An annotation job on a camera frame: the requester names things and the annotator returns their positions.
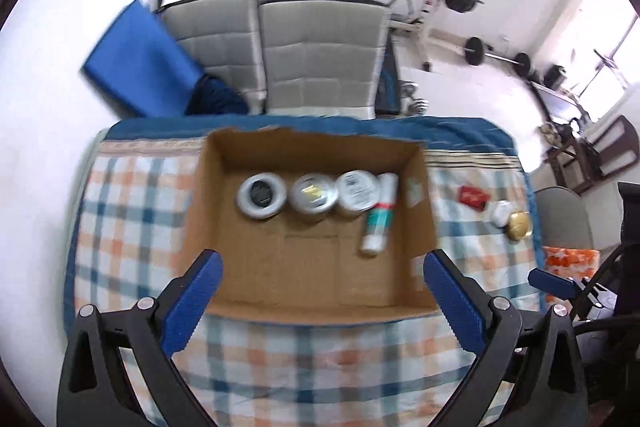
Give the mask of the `silver tin gold label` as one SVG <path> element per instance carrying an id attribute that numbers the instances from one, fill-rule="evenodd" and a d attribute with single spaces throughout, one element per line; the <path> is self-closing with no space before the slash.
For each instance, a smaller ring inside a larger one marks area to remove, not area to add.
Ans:
<path id="1" fill-rule="evenodd" d="M 316 223 L 323 220 L 337 202 L 335 180 L 322 173 L 300 176 L 288 191 L 288 202 L 303 220 Z"/>

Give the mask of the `left grey cushioned chair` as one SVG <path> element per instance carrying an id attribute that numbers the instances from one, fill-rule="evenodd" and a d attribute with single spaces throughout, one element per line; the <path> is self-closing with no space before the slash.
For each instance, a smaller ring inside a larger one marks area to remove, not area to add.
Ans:
<path id="1" fill-rule="evenodd" d="M 180 0 L 157 14 L 207 74 L 239 91 L 250 113 L 262 113 L 267 83 L 258 0 Z"/>

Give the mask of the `dark wooden chair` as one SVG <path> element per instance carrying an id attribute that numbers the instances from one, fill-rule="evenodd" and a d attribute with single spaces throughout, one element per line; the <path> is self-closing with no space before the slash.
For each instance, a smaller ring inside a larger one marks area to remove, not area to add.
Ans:
<path id="1" fill-rule="evenodd" d="M 617 116 L 596 139 L 587 141 L 587 152 L 594 179 L 612 178 L 638 164 L 638 132 L 625 116 Z"/>

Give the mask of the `right grey cushioned chair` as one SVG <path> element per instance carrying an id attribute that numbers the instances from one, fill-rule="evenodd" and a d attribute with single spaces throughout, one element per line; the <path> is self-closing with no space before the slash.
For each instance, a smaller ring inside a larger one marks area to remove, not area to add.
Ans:
<path id="1" fill-rule="evenodd" d="M 374 0 L 259 5 L 266 112 L 372 119 L 390 8 Z"/>

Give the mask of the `orange white patterned cushion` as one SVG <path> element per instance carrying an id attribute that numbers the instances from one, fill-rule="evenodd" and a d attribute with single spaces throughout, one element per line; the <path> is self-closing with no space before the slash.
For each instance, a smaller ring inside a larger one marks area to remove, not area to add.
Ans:
<path id="1" fill-rule="evenodd" d="M 542 247 L 544 250 L 544 269 L 558 277 L 571 277 L 582 280 L 593 277 L 600 267 L 600 251 L 597 249 L 576 249 L 561 247 Z"/>

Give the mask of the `white earbud case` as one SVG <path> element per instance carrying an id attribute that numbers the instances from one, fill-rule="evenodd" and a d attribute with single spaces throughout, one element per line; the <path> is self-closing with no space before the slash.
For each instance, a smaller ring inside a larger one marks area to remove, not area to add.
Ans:
<path id="1" fill-rule="evenodd" d="M 498 200 L 493 202 L 489 209 L 490 222 L 498 229 L 504 229 L 508 223 L 512 212 L 513 205 L 508 200 Z"/>

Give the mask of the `black blue exercise bench pad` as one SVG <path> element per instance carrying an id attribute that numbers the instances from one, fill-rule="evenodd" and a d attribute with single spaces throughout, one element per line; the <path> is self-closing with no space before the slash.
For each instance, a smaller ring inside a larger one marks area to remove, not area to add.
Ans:
<path id="1" fill-rule="evenodd" d="M 387 35 L 374 110 L 376 117 L 395 117 L 401 113 L 400 80 L 391 35 Z"/>

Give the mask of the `white weight bench rack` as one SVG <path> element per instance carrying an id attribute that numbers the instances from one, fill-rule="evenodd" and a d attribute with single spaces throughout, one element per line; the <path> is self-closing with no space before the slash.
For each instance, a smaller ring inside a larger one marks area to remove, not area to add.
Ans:
<path id="1" fill-rule="evenodd" d="M 390 30 L 408 37 L 416 48 L 421 69 L 431 72 L 432 61 L 427 52 L 427 39 L 435 20 L 435 14 L 444 0 L 390 0 L 392 10 Z"/>

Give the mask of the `short barbell on floor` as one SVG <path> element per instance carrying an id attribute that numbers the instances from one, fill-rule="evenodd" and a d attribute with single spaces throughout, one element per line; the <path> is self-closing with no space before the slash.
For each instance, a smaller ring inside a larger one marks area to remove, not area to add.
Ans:
<path id="1" fill-rule="evenodd" d="M 533 63 L 530 57 L 523 52 L 512 57 L 503 56 L 492 52 L 484 41 L 478 37 L 471 37 L 465 41 L 463 46 L 465 62 L 471 66 L 480 66 L 490 58 L 491 60 L 509 63 L 515 75 L 520 78 L 527 78 L 533 72 Z"/>

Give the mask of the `white green spray bottle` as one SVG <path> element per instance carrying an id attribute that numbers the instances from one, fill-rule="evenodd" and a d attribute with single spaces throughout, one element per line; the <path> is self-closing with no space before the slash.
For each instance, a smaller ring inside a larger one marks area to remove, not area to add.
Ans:
<path id="1" fill-rule="evenodd" d="M 398 181 L 396 173 L 388 172 L 378 176 L 380 198 L 367 214 L 360 246 L 360 253 L 365 256 L 375 257 L 385 251 L 397 202 Z"/>

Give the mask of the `silver tin black label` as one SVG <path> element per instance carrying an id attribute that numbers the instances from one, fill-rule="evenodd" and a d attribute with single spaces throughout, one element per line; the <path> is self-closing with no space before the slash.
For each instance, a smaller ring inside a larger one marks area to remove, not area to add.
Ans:
<path id="1" fill-rule="evenodd" d="M 244 216 L 267 220 L 285 206 L 288 190 L 284 180 L 275 173 L 261 172 L 245 179 L 236 192 L 235 202 Z"/>

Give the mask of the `grey cushioned chair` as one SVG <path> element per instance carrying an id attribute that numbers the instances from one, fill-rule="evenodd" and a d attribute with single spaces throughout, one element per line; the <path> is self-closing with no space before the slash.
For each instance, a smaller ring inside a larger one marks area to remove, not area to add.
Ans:
<path id="1" fill-rule="evenodd" d="M 266 112 L 372 119 L 390 8 L 374 0 L 259 5 Z"/>
<path id="2" fill-rule="evenodd" d="M 267 83 L 258 0 L 180 0 L 157 14 L 207 74 L 239 91 L 250 113 L 262 113 Z"/>

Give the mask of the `red cigarette pack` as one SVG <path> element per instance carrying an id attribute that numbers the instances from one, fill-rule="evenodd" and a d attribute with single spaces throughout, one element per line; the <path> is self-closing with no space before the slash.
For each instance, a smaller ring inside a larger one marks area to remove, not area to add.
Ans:
<path id="1" fill-rule="evenodd" d="M 488 193 L 472 185 L 462 185 L 458 191 L 458 202 L 476 211 L 484 211 L 489 199 Z"/>

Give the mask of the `blue yoga mat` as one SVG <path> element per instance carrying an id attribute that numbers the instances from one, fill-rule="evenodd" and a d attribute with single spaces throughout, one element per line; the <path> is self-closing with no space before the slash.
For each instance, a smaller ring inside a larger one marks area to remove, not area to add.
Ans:
<path id="1" fill-rule="evenodd" d="M 204 76 L 201 66 L 140 0 L 117 15 L 82 70 L 106 94 L 141 117 L 183 115 Z"/>

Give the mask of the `gold round tin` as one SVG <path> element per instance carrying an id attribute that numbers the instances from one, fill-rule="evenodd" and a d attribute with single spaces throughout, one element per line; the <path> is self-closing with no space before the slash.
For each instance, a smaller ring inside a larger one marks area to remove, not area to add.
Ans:
<path id="1" fill-rule="evenodd" d="M 529 212 L 524 210 L 511 212 L 506 220 L 504 231 L 512 242 L 519 242 L 532 234 L 532 221 L 530 221 Z"/>

